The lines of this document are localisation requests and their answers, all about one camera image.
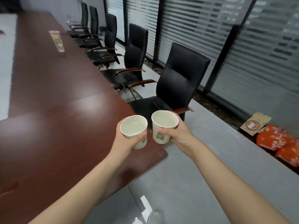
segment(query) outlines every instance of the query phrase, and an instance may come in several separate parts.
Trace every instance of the chair seat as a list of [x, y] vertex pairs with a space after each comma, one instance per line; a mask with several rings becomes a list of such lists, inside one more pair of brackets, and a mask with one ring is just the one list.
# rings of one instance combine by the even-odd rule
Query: chair seat
[[158, 110], [173, 111], [164, 101], [159, 97], [148, 97], [128, 103], [133, 111], [140, 116], [147, 119], [148, 128], [152, 129], [152, 114]]
[[[79, 35], [86, 34], [86, 32], [84, 32], [84, 31], [67, 31], [67, 33], [72, 38], [79, 38]], [[81, 36], [81, 38], [88, 38], [88, 37], [89, 37], [88, 35]]]
[[118, 76], [115, 75], [121, 69], [108, 69], [101, 71], [106, 79], [111, 83], [115, 90], [123, 89], [123, 85], [127, 88], [132, 82], [138, 82], [138, 78], [132, 72], [126, 72]]
[[116, 61], [114, 56], [105, 57], [101, 60], [101, 57], [104, 55], [110, 54], [107, 51], [100, 51], [100, 52], [88, 52], [87, 56], [89, 59], [92, 60], [93, 64], [98, 66], [103, 63], [113, 63]]
[[91, 49], [100, 46], [99, 42], [95, 40], [84, 41], [84, 39], [76, 39], [75, 41], [81, 48]]

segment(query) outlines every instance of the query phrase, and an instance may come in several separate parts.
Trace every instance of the person's right arm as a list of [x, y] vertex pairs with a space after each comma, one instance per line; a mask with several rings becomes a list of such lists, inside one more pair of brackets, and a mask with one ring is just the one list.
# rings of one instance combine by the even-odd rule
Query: person's right arm
[[180, 119], [177, 129], [160, 128], [197, 166], [231, 223], [290, 223], [271, 203], [226, 166]]

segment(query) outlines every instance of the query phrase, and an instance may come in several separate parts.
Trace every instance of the person's left arm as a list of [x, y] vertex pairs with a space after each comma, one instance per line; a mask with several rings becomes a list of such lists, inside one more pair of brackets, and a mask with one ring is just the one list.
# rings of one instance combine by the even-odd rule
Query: person's left arm
[[29, 224], [77, 224], [84, 221], [114, 172], [128, 157], [132, 148], [146, 136], [146, 132], [143, 132], [127, 139], [120, 131], [123, 120], [117, 124], [116, 136], [108, 156]]

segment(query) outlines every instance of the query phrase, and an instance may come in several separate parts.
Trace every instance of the conference table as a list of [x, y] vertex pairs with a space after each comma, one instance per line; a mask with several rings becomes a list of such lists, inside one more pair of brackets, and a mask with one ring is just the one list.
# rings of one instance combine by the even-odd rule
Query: conference table
[[[49, 30], [62, 32], [59, 53]], [[18, 14], [9, 118], [0, 121], [0, 223], [28, 223], [109, 153], [134, 112], [50, 14]], [[102, 199], [167, 157], [148, 131]]]

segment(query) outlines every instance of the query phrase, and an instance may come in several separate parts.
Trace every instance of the black leather chair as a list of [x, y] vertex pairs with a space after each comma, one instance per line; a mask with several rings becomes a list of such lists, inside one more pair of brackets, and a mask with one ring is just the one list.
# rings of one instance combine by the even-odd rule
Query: black leather chair
[[90, 11], [90, 33], [79, 35], [79, 38], [75, 41], [81, 48], [96, 48], [103, 47], [101, 44], [101, 38], [99, 38], [99, 18], [97, 14], [97, 9], [93, 6], [89, 7]]
[[82, 9], [82, 16], [81, 16], [81, 24], [73, 24], [78, 23], [76, 21], [68, 21], [66, 22], [68, 26], [70, 27], [71, 31], [68, 31], [68, 34], [72, 38], [79, 38], [79, 35], [82, 34], [89, 34], [88, 29], [88, 9], [87, 4], [85, 2], [81, 2], [81, 9]]
[[[148, 30], [135, 24], [129, 25], [129, 40], [124, 55], [125, 69], [108, 69], [101, 71], [116, 90], [126, 89], [133, 82], [142, 81], [142, 65], [147, 51]], [[123, 56], [121, 54], [107, 54], [100, 58], [102, 63], [108, 57]]]
[[[117, 32], [116, 16], [112, 15], [112, 14], [106, 14], [106, 34], [105, 34], [105, 39], [104, 39], [105, 46], [93, 48], [89, 52], [86, 53], [87, 56], [92, 60], [94, 65], [98, 66], [98, 65], [102, 64], [102, 62], [100, 60], [102, 56], [108, 55], [110, 53], [115, 54], [116, 32]], [[118, 64], [120, 64], [117, 56], [108, 56], [105, 58], [105, 61], [103, 62], [103, 64], [108, 69], [109, 64], [113, 63], [115, 61]]]
[[[185, 119], [185, 112], [190, 110], [188, 105], [198, 88], [210, 59], [200, 53], [177, 43], [172, 43], [170, 54], [163, 74], [157, 82], [156, 96], [129, 102], [137, 115], [144, 116], [148, 127], [152, 128], [151, 116], [155, 111], [174, 111]], [[153, 83], [149, 79], [131, 83], [128, 89], [135, 86]]]

